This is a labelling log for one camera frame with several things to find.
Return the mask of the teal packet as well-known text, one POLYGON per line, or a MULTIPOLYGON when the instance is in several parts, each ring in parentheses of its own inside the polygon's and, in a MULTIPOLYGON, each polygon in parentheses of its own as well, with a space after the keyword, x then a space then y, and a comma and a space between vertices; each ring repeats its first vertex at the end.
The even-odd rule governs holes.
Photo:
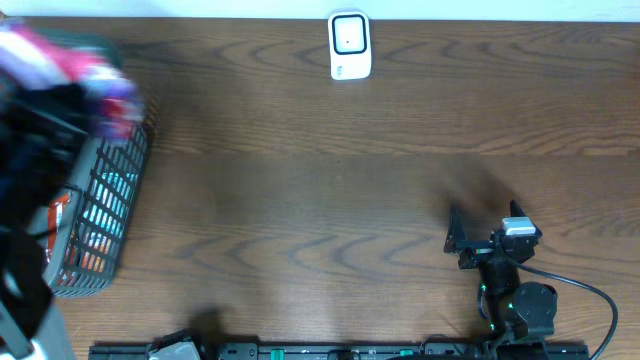
POLYGON ((90 182, 83 217, 106 233, 123 238, 137 180, 138 175, 134 173, 99 174, 90 182))

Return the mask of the orange snack bar wrapper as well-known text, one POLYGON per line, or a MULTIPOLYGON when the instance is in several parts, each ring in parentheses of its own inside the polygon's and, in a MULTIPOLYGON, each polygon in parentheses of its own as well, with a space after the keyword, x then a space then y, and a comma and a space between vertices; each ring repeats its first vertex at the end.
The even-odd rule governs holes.
POLYGON ((55 243, 58 238, 59 228, 61 226, 62 216, 64 215, 65 208, 71 201, 71 194, 69 192, 63 193, 61 196, 55 198, 48 208, 47 213, 47 225, 49 234, 47 236, 46 255, 47 259, 51 260, 55 248, 55 243))

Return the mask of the purple square snack packet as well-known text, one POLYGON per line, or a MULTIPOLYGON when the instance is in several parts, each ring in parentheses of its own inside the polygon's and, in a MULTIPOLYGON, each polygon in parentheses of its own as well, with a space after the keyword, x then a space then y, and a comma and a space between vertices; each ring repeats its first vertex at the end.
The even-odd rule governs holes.
POLYGON ((1 72, 33 94, 77 90, 89 132, 125 142, 144 119, 135 83, 93 45, 57 44, 20 20, 1 23, 1 72))

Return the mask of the small orange tissue packet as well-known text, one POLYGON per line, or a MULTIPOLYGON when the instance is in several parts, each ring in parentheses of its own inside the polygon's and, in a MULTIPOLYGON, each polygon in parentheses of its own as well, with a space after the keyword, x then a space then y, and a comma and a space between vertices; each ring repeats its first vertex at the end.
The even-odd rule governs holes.
POLYGON ((112 240, 105 235, 90 232, 82 240, 81 247, 76 247, 73 264, 90 271, 106 273, 111 262, 112 240))

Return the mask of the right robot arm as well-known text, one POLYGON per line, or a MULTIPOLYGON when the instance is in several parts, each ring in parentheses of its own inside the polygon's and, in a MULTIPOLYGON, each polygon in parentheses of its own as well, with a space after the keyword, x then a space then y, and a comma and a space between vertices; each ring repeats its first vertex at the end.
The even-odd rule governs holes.
POLYGON ((522 282, 518 269, 535 255, 541 230, 516 201, 510 215, 486 240, 470 240, 456 207, 450 208, 444 251, 459 256, 458 267, 480 273, 480 307, 491 334, 478 342, 485 359, 547 359, 545 339, 555 332, 556 290, 522 282))

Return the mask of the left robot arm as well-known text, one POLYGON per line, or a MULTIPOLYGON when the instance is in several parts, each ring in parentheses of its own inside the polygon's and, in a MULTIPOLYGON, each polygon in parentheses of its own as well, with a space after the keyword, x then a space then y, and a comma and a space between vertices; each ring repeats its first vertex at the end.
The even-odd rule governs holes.
POLYGON ((85 92, 10 85, 1 98, 1 356, 71 359, 73 347, 43 278, 40 240, 28 227, 68 179, 89 134, 85 92))

